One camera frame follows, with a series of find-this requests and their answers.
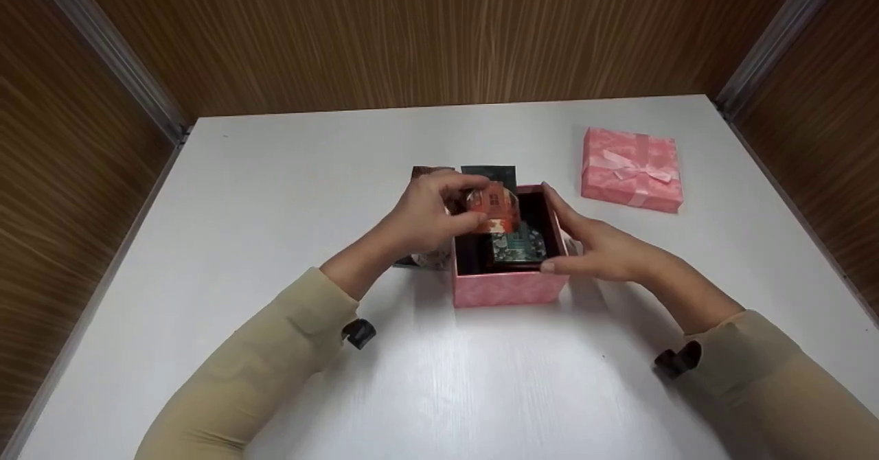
ribbon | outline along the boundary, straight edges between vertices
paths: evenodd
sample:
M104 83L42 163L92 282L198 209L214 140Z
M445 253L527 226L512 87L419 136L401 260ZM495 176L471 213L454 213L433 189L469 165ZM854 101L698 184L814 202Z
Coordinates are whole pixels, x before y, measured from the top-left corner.
M628 206L643 206L650 195L651 179L668 184L678 178L678 172L650 165L650 137L646 134L635 134L634 160L608 150L602 150L602 156L590 157L587 165L613 170L613 175L620 181L635 179L635 195L628 201Z

hand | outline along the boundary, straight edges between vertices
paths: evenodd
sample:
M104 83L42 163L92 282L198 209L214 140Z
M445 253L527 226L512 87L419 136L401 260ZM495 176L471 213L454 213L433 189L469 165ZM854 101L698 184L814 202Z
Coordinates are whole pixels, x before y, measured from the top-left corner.
M409 182L402 197L376 230L387 235L400 256L428 253L449 238L473 231L487 220L485 213L468 211L450 216L443 200L456 197L461 189L483 189L489 179L439 170Z
M582 256L559 256L543 261L540 271L544 273L644 283L657 266L672 257L667 251L605 222L580 215L546 182L543 183L543 193L556 211L562 229L583 243L585 248Z

wood grain panel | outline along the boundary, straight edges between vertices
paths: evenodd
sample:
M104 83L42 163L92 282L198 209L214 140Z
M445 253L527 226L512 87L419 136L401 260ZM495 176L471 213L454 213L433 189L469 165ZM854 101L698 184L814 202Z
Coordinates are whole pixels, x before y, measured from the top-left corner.
M172 146L50 0L0 0L0 450Z
M98 0L191 116L716 94L784 0Z
M879 314L879 0L830 0L738 118Z

table surface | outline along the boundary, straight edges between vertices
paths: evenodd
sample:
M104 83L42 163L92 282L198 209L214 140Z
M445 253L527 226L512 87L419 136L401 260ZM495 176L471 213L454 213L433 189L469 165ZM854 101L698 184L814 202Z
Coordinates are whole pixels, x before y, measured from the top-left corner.
M677 139L681 213L580 198L585 126ZM879 413L879 332L704 96L258 115L198 120L21 458L132 457L208 354L374 225L412 165L478 163L681 255ZM744 455L746 431L651 370L680 340L640 287L455 310L445 273L393 268L360 314L378 336L283 403L249 457Z

beige sleeve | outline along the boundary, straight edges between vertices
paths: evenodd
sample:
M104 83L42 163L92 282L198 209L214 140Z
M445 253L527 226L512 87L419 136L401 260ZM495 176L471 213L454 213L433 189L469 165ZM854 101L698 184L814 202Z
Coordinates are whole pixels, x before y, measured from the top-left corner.
M687 373L754 425L778 458L879 458L879 420L797 344L748 310L693 335Z
M317 268L305 272L170 398L135 459L242 458L282 397L336 356L357 306Z

